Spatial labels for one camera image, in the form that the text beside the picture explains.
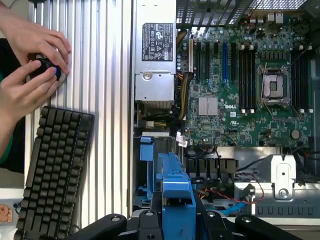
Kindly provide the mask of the person's right hand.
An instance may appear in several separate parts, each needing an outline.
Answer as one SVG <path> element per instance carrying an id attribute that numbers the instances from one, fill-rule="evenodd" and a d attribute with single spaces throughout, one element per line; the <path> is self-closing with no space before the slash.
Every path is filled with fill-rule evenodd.
<path id="1" fill-rule="evenodd" d="M 50 67 L 44 73 L 26 83 L 23 80 L 41 66 L 38 60 L 19 67 L 0 83 L 0 120 L 14 124 L 44 103 L 56 91 L 56 68 Z"/>

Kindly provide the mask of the person's left hand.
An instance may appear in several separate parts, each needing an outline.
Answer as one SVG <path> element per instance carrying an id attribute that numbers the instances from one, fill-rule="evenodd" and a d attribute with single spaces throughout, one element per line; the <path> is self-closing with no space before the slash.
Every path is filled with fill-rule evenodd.
<path id="1" fill-rule="evenodd" d="M 24 21 L 8 26 L 2 25 L 0 30 L 21 65 L 29 62 L 30 55 L 42 54 L 54 65 L 59 66 L 65 74 L 69 74 L 68 63 L 71 46 L 61 32 Z"/>

